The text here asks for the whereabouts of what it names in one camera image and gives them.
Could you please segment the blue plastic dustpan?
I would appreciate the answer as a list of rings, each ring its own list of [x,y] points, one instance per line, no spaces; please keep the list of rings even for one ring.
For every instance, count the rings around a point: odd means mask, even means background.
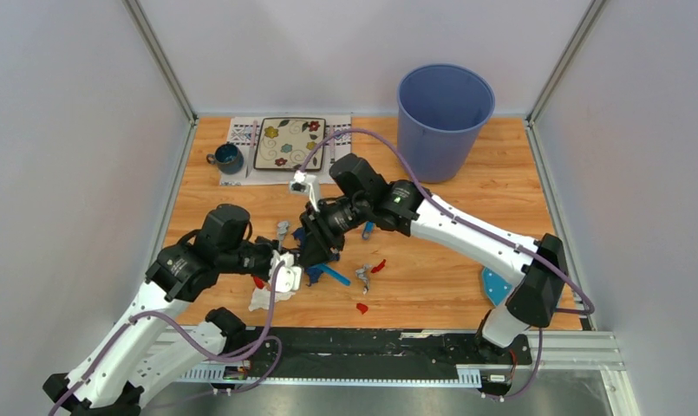
[[[375,224],[371,221],[368,221],[365,223],[363,230],[362,230],[362,239],[364,241],[367,241],[371,238],[371,235],[374,231]]]

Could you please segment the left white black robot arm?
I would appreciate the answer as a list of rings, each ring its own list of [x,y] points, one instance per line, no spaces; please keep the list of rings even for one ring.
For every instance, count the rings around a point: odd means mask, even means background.
[[[237,364],[269,339],[271,319],[246,343],[245,324],[225,308],[209,311],[193,331],[177,322],[223,274],[255,276],[267,283],[268,300],[298,289],[296,256],[277,242],[251,241],[250,213],[223,204],[202,226],[163,248],[147,269],[134,299],[95,350],[65,374],[52,374],[43,391],[51,414],[137,415],[170,383],[201,361]]]

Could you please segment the dark blue paper scrap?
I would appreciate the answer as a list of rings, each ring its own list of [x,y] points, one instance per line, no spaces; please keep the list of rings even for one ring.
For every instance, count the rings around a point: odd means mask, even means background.
[[[308,277],[307,286],[310,287],[310,286],[318,283],[320,281],[320,278],[323,275],[323,273],[324,273],[324,271],[319,265],[307,268],[305,270],[305,274]]]
[[[298,241],[299,245],[302,245],[305,239],[305,231],[303,227],[298,227],[292,232],[293,238]]]

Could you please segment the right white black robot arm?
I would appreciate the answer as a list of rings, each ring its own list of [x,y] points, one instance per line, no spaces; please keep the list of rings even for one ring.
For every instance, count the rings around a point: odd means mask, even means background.
[[[469,257],[511,285],[479,325],[475,350],[483,361],[500,361],[528,328],[550,326],[568,271],[559,237],[546,233],[536,239],[492,226],[409,180],[386,181],[353,153],[340,158],[329,175],[342,193],[337,198],[320,198],[316,176],[306,172],[295,172],[290,181],[291,192],[309,199],[300,217],[305,238],[298,260],[304,268],[330,260],[343,250],[348,231],[371,222]]]

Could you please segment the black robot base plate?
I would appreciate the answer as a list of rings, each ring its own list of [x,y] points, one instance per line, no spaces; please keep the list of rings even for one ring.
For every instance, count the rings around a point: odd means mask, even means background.
[[[481,348],[471,332],[277,327],[270,336],[244,362],[217,364],[223,379],[451,381],[461,369],[499,366],[509,374],[533,363],[525,335],[498,352]]]

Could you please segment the white paper scrap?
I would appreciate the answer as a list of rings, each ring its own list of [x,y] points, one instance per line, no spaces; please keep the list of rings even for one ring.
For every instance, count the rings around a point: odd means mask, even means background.
[[[295,294],[295,291],[276,292],[274,295],[274,302],[287,301],[291,299]],[[252,291],[251,301],[248,306],[248,310],[250,312],[253,312],[260,309],[271,309],[271,291],[267,288],[256,288]]]

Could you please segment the blue plastic waste bin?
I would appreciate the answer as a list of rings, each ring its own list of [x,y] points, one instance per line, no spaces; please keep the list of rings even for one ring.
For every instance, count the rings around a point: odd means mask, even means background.
[[[398,151],[425,183],[458,174],[495,109],[489,83],[453,64],[411,70],[399,82],[396,100]]]

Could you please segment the blue hand brush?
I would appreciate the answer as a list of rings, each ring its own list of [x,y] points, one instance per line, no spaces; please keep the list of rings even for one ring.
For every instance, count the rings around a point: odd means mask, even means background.
[[[325,273],[325,274],[333,277],[340,284],[342,284],[344,286],[350,286],[350,284],[351,284],[351,281],[346,276],[344,276],[341,273],[339,273],[338,271],[330,268],[327,264],[324,264],[324,263],[318,264],[315,266],[315,268],[322,271],[322,273]]]

